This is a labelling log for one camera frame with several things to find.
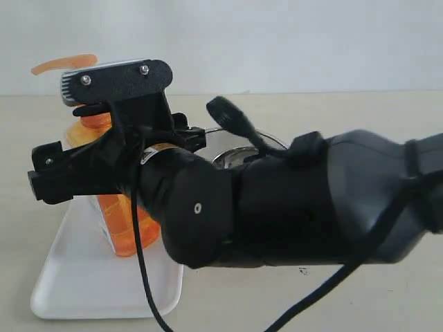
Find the screw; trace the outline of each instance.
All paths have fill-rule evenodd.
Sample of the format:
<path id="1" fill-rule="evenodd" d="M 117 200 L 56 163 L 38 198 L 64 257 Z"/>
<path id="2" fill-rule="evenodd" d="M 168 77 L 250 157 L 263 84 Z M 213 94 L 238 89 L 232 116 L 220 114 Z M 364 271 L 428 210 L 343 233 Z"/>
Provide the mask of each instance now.
<path id="1" fill-rule="evenodd" d="M 200 212 L 201 212 L 201 203 L 196 203 L 194 205 L 194 213 L 195 214 L 200 214 Z"/>
<path id="2" fill-rule="evenodd" d="M 147 75 L 147 73 L 150 71 L 150 68 L 146 66 L 145 64 L 140 66 L 140 73 L 141 75 Z"/>
<path id="3" fill-rule="evenodd" d="M 81 81 L 81 83 L 82 83 L 83 85 L 90 85 L 90 83 L 91 83 L 91 78 L 90 78 L 88 75 L 83 75 L 83 76 L 80 78 L 80 81 Z"/>

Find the metal bowl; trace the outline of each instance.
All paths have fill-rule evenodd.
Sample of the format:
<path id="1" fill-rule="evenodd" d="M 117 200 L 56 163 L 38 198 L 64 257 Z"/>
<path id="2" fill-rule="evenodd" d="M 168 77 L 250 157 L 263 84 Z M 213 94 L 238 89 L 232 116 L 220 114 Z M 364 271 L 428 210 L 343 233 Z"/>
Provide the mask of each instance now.
<path id="1" fill-rule="evenodd" d="M 259 134 L 272 147 L 287 148 L 277 138 L 261 131 Z M 245 158 L 257 153 L 258 150 L 247 139 L 228 133 L 222 128 L 214 128 L 206 130 L 206 147 L 196 154 L 221 168 L 230 168 L 243 164 Z"/>

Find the orange pump nozzle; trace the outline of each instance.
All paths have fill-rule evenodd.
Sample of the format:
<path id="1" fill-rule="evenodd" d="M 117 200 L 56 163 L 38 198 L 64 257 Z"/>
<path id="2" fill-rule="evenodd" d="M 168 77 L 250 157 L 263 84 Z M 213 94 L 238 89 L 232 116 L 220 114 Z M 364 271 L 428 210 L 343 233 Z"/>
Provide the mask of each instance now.
<path id="1" fill-rule="evenodd" d="M 45 71 L 52 71 L 53 69 L 75 69 L 82 67 L 89 67 L 96 64 L 98 61 L 94 54 L 80 54 L 72 57 L 62 57 L 44 62 L 35 66 L 30 71 L 34 75 L 39 75 Z"/>

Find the orange bottle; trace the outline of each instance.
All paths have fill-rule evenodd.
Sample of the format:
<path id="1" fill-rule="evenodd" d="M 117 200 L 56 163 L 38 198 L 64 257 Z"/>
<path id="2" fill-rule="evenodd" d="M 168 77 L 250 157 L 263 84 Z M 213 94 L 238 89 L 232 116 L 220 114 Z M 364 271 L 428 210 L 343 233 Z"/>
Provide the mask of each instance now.
<path id="1" fill-rule="evenodd" d="M 71 147 L 93 142 L 111 128 L 108 113 L 81 117 L 66 133 L 66 141 Z M 94 204 L 103 215 L 100 226 L 117 256 L 128 257 L 136 252 L 134 230 L 132 228 L 131 202 L 124 195 L 98 195 L 92 197 Z M 142 247 L 159 238 L 160 225 L 149 214 L 138 208 L 138 224 Z"/>

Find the white plastic tray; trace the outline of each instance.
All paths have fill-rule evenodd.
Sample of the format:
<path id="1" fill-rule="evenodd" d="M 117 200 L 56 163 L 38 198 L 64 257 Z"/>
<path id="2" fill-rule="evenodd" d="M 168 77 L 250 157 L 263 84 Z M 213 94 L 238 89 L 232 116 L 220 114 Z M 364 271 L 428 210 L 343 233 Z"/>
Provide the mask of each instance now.
<path id="1" fill-rule="evenodd" d="M 46 319 L 152 317 L 136 256 L 111 251 L 97 212 L 85 197 L 68 208 L 34 288 L 30 306 Z M 181 294 L 183 266 L 173 262 L 161 239 L 144 250 L 154 301 L 162 315 Z"/>

